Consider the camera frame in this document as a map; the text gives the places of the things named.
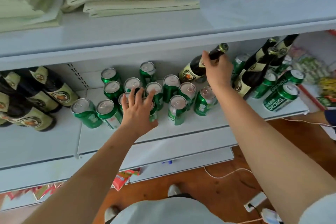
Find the tsingtao beer can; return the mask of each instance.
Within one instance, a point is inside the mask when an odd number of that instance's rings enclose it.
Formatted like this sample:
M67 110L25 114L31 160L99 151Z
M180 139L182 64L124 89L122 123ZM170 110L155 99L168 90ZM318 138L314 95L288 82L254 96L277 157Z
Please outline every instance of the tsingtao beer can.
M289 55L285 56L285 59L283 60L282 64L275 70L275 73L281 74L283 71L285 71L289 66L292 65L293 58Z
M278 87L281 85L291 82L295 85L300 85L303 80L305 79L305 74L299 70L289 70L286 73L284 73L277 81L274 86L271 87L271 91L274 92L277 90Z
M125 81L124 91L131 92L131 90L135 88L135 94L136 94L140 90L141 87L142 87L142 84L140 80L136 77L131 77Z
M123 116L118 106L110 99L100 101L96 107L98 117L110 128L117 129L120 127Z
M194 111L197 115L206 116L207 112L217 103L217 98L210 86L204 87L196 96Z
M158 119L157 107L154 101L150 104L150 112L149 112L149 121L153 122Z
M168 119L175 126L181 125L186 119L187 100L183 96L173 96L169 102Z
M276 84L277 79L277 74L273 70L268 69L264 81L252 92L251 97L261 98L263 95L266 94L270 87Z
M156 92L153 101L157 107L157 111L160 111L163 108L163 88L157 82L150 82L146 86L146 96L148 96L152 90Z
M170 99L178 92L180 85L180 80L176 75L168 74L163 79L163 102L169 103Z
M156 69L152 62L146 61L141 64L140 79L144 87L150 82L155 82L156 80L155 73L156 73Z
M187 111L192 107L196 98L196 87L191 82L184 82L178 89L178 95L187 100Z
M108 82L104 86L104 95L107 96L108 99L113 100L115 103L118 102L120 95L123 93L124 90L117 81Z
M71 106L73 115L88 128L98 128L103 122L95 111L95 105L86 98L77 99Z
M104 84L110 81L117 81L121 84L120 74L112 67L105 68L101 73L101 80Z
M241 73L249 57L250 55L248 54L241 54L234 59L234 61L232 62L233 70L231 75L231 81L234 81L237 78L237 76Z
M285 83L278 87L264 100L264 107L269 111L279 111L299 96L299 88L292 83Z
M124 114L124 111L123 111L123 106L121 105L121 100L123 99L123 96L126 96L126 103L128 104L128 97L129 97L129 92L125 92L125 93L123 93L123 94L121 94L120 96L119 96L119 99L118 99L118 103L119 103L119 110L120 110L120 112L122 113L122 114Z

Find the black pants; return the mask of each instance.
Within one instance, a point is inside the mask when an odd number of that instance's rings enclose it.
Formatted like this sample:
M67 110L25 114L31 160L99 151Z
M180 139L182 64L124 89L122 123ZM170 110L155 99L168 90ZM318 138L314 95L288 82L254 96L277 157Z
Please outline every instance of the black pants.
M168 198L171 198L171 197L186 197L186 198L194 199L189 193L181 193L181 194L177 194L177 195L174 195L174 196L170 196ZM115 217L116 216L114 216L112 219L105 222L105 224L110 224L114 220Z

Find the dark glass bottle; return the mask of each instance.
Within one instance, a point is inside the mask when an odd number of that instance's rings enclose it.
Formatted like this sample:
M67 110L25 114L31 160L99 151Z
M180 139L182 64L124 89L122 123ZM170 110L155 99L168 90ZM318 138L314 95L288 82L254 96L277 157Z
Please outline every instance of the dark glass bottle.
M43 84L45 91L62 106L70 108L79 98L57 73L44 66L31 67L19 72L29 73L36 81Z
M233 83L233 88L243 99L248 99L250 93L263 82L269 64L277 55L278 50L275 47L269 48L267 54L262 56L242 74L241 78L238 78Z
M12 125L11 122L7 121L7 120L3 120L0 118L0 128L5 128Z
M62 106L43 91L43 85L14 71L2 71L8 85L44 112L57 112Z
M276 47L279 49L279 55L271 62L270 69L275 71L282 64L289 49L298 36L299 34L288 35L276 45Z
M0 118L44 132L56 125L56 119L40 111L0 80Z
M219 57L229 49L227 44L220 44L209 52L212 62L217 62ZM192 82L205 75L206 69L202 60L202 55L195 57L188 65L186 65L179 73L181 82Z
M242 76L242 74L247 71L251 66L253 66L262 56L267 54L267 51L270 47L273 47L277 44L279 41L279 37L271 37L267 40L267 42L251 57L248 58L248 60L245 62L243 70L239 74L239 77Z

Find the hand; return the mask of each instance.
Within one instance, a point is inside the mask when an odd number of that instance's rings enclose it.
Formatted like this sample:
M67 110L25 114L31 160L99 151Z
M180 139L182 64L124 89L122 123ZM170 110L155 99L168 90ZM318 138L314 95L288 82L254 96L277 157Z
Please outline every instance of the hand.
M151 104L155 90L152 90L145 103L142 103L142 94L144 89L141 88L134 96L135 88L133 88L127 99L124 95L121 99L121 105L124 111L123 121L121 127L127 127L127 129L132 130L137 138L143 136L153 128L158 126L158 121L149 121L149 112L151 111Z
M212 64L208 52L203 51L202 58L206 69L207 79L212 90L231 87L230 81L233 65L228 57L223 54L219 57L219 61L216 64Z

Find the white shoe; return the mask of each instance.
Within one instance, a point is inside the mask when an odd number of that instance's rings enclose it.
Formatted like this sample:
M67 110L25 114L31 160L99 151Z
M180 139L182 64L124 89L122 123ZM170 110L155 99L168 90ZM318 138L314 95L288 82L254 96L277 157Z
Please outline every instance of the white shoe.
M182 194L180 189L175 184L170 185L168 189L168 197L178 195L178 194Z
M109 221L113 217L117 216L120 213L119 209L116 206L110 206L105 211L105 222Z

